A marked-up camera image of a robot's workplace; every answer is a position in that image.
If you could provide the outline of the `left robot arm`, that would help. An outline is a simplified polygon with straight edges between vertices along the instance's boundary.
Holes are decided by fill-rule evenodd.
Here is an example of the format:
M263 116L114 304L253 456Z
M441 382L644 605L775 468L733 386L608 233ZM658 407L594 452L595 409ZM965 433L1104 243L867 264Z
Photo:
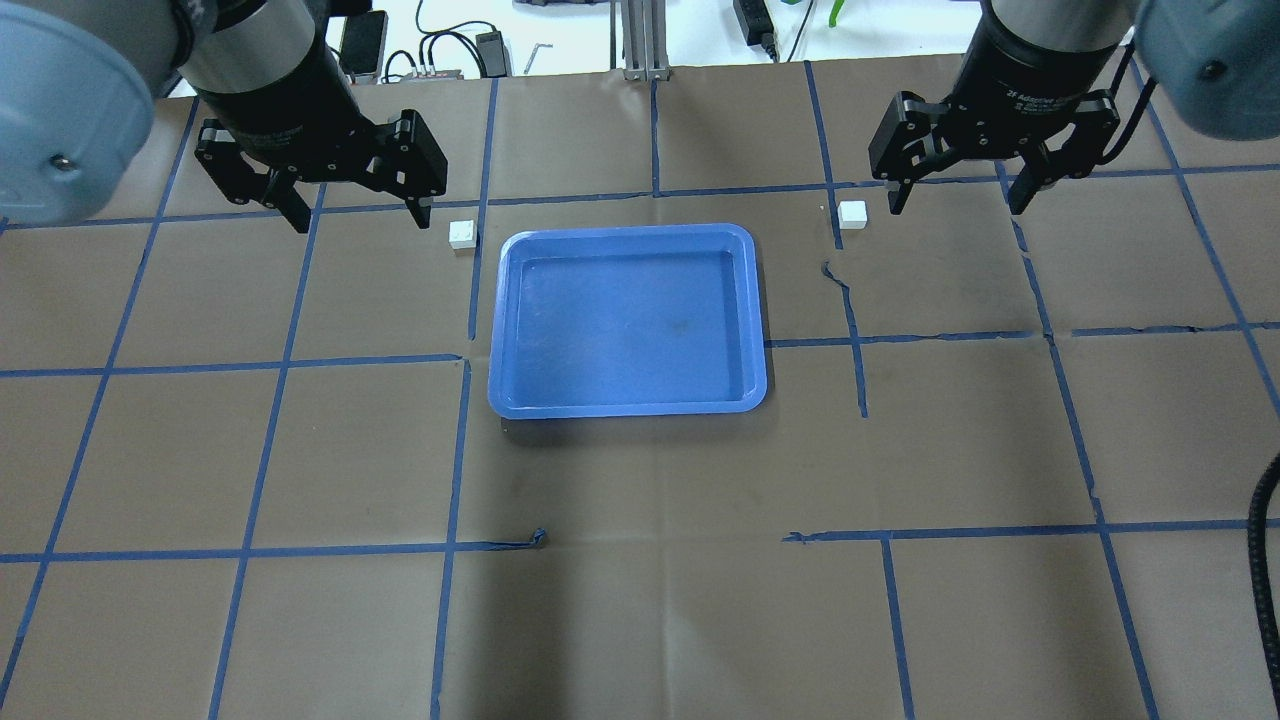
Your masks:
M101 211L179 81L207 104L195 156L227 201L298 232L297 184L346 182L401 199L420 228L448 161L422 117L378 124L326 45L366 1L5 1L3 215L35 224Z

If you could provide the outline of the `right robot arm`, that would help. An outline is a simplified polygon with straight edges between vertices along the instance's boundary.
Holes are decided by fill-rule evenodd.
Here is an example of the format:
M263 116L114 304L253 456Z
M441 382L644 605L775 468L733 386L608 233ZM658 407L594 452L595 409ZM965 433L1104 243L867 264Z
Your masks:
M1111 163L1157 88L1199 135L1277 136L1275 1L983 1L941 101L897 92L869 146L900 214L928 176L1021 160L1012 214L1064 178Z

